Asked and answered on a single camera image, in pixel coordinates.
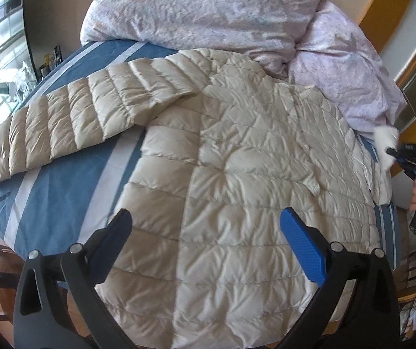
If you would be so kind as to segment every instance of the blue gripper pad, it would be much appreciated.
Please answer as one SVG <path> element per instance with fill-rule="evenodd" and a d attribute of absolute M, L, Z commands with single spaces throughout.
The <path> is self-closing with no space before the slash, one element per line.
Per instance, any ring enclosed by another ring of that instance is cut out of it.
<path fill-rule="evenodd" d="M 281 230 L 305 275 L 311 282 L 315 282 L 321 287 L 327 276 L 326 257 L 309 235 L 311 230 L 315 230 L 315 228 L 308 227 L 303 223 L 302 219 L 291 207 L 281 212 L 280 221 Z"/>

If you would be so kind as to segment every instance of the white blanket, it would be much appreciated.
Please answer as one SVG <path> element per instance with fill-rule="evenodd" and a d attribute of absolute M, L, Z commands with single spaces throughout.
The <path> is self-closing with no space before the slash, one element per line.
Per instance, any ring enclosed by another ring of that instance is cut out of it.
<path fill-rule="evenodd" d="M 388 184 L 336 107 L 232 52 L 112 65 L 37 98 L 0 125 L 0 181 L 133 124 L 148 132 L 117 208 L 134 228 L 97 291 L 136 344 L 281 339 L 316 291 L 279 229 L 287 206 L 329 241 L 379 246 Z"/>
<path fill-rule="evenodd" d="M 406 102 L 371 43 L 342 11 L 323 1 L 312 21 L 319 2 L 94 0 L 81 42 L 121 38 L 176 50 L 235 51 L 280 79 L 296 55 L 289 65 L 292 82 L 317 85 L 351 128 L 371 138 L 374 127 L 394 124 Z"/>

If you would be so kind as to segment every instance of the bed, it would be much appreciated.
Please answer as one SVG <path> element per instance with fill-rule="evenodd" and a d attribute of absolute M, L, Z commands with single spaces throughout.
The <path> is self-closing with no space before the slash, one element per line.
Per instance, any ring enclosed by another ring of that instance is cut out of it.
<path fill-rule="evenodd" d="M 90 43 L 57 67 L 24 104 L 109 64 L 174 53 L 174 50 L 132 40 Z M 56 254 L 75 242 L 86 242 L 92 232 L 109 221 L 124 184 L 140 158 L 144 135 L 143 127 L 133 127 L 102 144 L 2 182 L 0 237 L 23 258 L 32 249 Z M 377 161 L 371 143 L 360 135 L 358 140 Z M 381 247 L 395 268 L 400 262 L 395 208 L 393 204 L 375 205 L 374 212 Z"/>

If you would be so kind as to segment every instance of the white fluffy fabric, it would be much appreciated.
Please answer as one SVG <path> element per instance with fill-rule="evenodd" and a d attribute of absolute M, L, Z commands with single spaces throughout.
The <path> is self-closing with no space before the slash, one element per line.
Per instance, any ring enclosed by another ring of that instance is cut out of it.
<path fill-rule="evenodd" d="M 379 126 L 374 129 L 374 142 L 378 151 L 381 169 L 387 172 L 395 163 L 395 158 L 386 153 L 388 148 L 397 148 L 399 142 L 399 131 L 392 126 Z"/>
<path fill-rule="evenodd" d="M 81 42 L 111 38 L 186 50 L 214 48 L 249 55 L 285 78 L 295 43 L 320 0 L 94 0 Z"/>

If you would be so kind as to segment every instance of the quilted stitching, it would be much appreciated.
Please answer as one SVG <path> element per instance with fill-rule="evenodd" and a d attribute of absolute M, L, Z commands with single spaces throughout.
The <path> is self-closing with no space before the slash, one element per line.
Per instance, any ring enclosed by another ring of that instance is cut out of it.
<path fill-rule="evenodd" d="M 0 181 L 133 124 L 148 131 L 117 209 L 134 229 L 97 291 L 139 345 L 280 339 L 316 290 L 280 232 L 287 206 L 350 250 L 379 245 L 385 180 L 339 111 L 236 53 L 138 59 L 42 97 L 0 126 Z"/>

